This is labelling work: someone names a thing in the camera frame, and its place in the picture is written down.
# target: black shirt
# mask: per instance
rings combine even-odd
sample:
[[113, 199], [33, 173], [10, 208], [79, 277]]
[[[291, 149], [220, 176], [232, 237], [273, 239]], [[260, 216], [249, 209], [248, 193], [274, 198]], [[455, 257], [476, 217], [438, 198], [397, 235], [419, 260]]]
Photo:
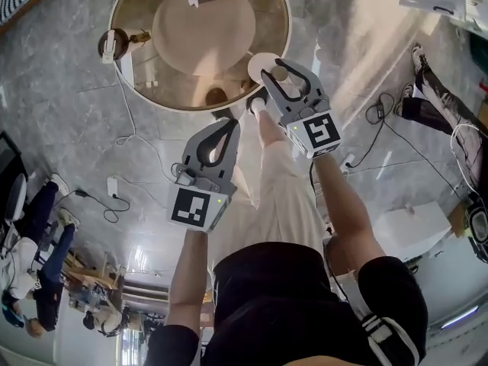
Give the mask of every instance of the black shirt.
[[[282, 366], [316, 355], [380, 364], [348, 303], [331, 292], [322, 256], [306, 246], [267, 242], [242, 249], [215, 268], [214, 335], [201, 364]], [[425, 356], [427, 308], [397, 258], [370, 261], [358, 273], [373, 313], [399, 323]], [[198, 337], [183, 326], [158, 328], [146, 366], [188, 366]]]
[[58, 321], [63, 284], [50, 281], [42, 271], [37, 271], [37, 277], [41, 286], [41, 289], [35, 290], [33, 293], [36, 300], [37, 318], [41, 326], [50, 332], [56, 328]]

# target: forearm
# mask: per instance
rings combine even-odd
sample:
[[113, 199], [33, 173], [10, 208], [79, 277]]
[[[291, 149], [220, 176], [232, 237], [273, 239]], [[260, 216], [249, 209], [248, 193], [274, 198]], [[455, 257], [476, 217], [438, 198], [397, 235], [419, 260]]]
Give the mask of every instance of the forearm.
[[206, 233], [187, 230], [169, 291], [171, 305], [201, 306], [207, 289]]
[[331, 155], [314, 160], [316, 173], [326, 200], [330, 220], [340, 237], [352, 237], [370, 233], [371, 222], [366, 206], [345, 180]]

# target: white pants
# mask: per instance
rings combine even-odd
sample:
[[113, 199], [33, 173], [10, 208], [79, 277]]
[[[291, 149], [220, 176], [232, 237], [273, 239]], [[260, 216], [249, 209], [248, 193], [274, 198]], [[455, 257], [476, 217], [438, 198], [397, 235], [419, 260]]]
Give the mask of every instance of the white pants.
[[307, 194], [289, 142], [277, 141], [264, 149], [261, 168], [259, 207], [252, 205], [241, 170], [234, 168], [237, 191], [208, 236], [209, 272], [227, 256], [260, 242], [291, 242], [323, 256], [325, 227]]

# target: round table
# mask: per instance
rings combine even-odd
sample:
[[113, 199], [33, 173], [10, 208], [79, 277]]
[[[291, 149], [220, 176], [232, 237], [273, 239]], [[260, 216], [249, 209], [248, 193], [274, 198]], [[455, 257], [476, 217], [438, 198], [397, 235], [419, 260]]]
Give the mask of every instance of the round table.
[[[110, 28], [121, 28], [129, 36], [140, 34], [142, 31], [151, 33], [151, 40], [144, 44], [137, 44], [138, 47], [133, 48], [132, 51], [116, 62], [116, 69], [137, 95], [155, 106], [182, 112], [216, 111], [228, 108], [259, 90], [259, 85], [252, 82], [247, 73], [247, 65], [253, 55], [269, 52], [284, 56], [287, 51], [291, 35], [291, 12], [288, 0], [203, 2], [200, 3], [199, 8], [191, 7], [191, 9], [211, 10], [210, 5], [221, 5], [225, 7], [224, 9], [232, 7], [232, 9], [238, 10], [235, 13], [236, 26], [239, 26], [239, 20], [242, 17], [249, 17], [249, 10], [252, 9], [254, 13], [252, 20], [255, 20], [255, 23], [252, 23], [254, 36], [248, 40], [243, 40], [240, 45], [236, 46], [236, 54], [231, 53], [222, 69], [215, 69], [214, 67], [202, 69], [201, 66], [193, 69], [192, 65], [188, 68], [187, 63], [178, 62], [178, 58], [181, 58], [181, 50], [165, 53], [167, 50], [162, 45], [167, 45], [168, 42], [163, 43], [161, 39], [170, 34], [159, 33], [157, 31], [158, 26], [155, 26], [155, 23], [159, 21], [162, 9], [166, 9], [165, 5], [168, 5], [168, 1], [117, 0], [109, 26]], [[186, 15], [188, 12], [192, 12], [188, 9], [185, 10]], [[193, 12], [201, 15], [204, 11]], [[236, 28], [234, 31], [236, 32], [235, 38], [240, 40], [242, 36], [239, 31], [243, 31], [243, 29]], [[229, 50], [223, 50], [225, 47], [219, 51], [228, 56]], [[201, 59], [212, 61], [211, 56], [208, 56], [209, 54], [206, 53], [206, 56], [202, 56]], [[220, 103], [209, 104], [206, 95], [215, 88], [223, 89], [227, 100], [221, 99], [219, 100]]]

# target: tile floor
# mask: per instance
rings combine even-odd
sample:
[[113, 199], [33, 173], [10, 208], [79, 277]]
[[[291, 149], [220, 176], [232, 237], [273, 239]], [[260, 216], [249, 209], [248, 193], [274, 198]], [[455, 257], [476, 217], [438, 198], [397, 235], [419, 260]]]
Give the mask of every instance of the tile floor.
[[[82, 221], [76, 248], [88, 262], [104, 251], [135, 271], [149, 270], [169, 283], [184, 230], [168, 225], [163, 207], [171, 176], [185, 141], [209, 124], [210, 114], [176, 114], [146, 104], [125, 88], [137, 133], [159, 151], [134, 137], [122, 147], [114, 141], [129, 136], [132, 126], [112, 66], [98, 60], [96, 44], [105, 31], [113, 0], [42, 0], [0, 37], [0, 129], [6, 129], [23, 151], [33, 185], [57, 171], [71, 188], [82, 188], [111, 207], [124, 208], [106, 194], [110, 175], [144, 187], [119, 182], [121, 197], [131, 208], [112, 224], [103, 209], [87, 198], [73, 197], [63, 206]], [[322, 80], [332, 107], [344, 123], [344, 145], [356, 159], [376, 133], [364, 120], [364, 106], [382, 92], [399, 96], [412, 79], [408, 47], [417, 38], [441, 80], [476, 110], [482, 99], [481, 71], [469, 59], [467, 44], [438, 17], [399, 7], [398, 0], [291, 0], [293, 32], [287, 58], [310, 67]], [[258, 164], [255, 122], [244, 116], [249, 170]], [[448, 149], [448, 137], [391, 117], [397, 131], [431, 159], [445, 177], [461, 180]], [[386, 168], [380, 168], [388, 156]], [[309, 163], [298, 159], [304, 178]], [[437, 200], [446, 213], [456, 204], [449, 187], [401, 139], [381, 133], [377, 145], [348, 180], [363, 197], [372, 220], [406, 203]], [[251, 189], [256, 181], [249, 178]], [[480, 284], [470, 289], [480, 291]]]

